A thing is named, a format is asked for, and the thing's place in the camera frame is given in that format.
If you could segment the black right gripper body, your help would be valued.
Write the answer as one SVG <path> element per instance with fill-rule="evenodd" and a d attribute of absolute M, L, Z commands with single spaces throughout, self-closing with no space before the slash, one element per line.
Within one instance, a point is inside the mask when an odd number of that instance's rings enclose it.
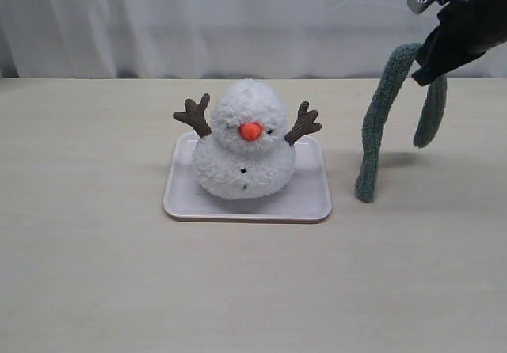
<path fill-rule="evenodd" d="M 448 3 L 422 47 L 434 51 L 434 66 L 460 68 L 506 42 L 506 0 Z"/>

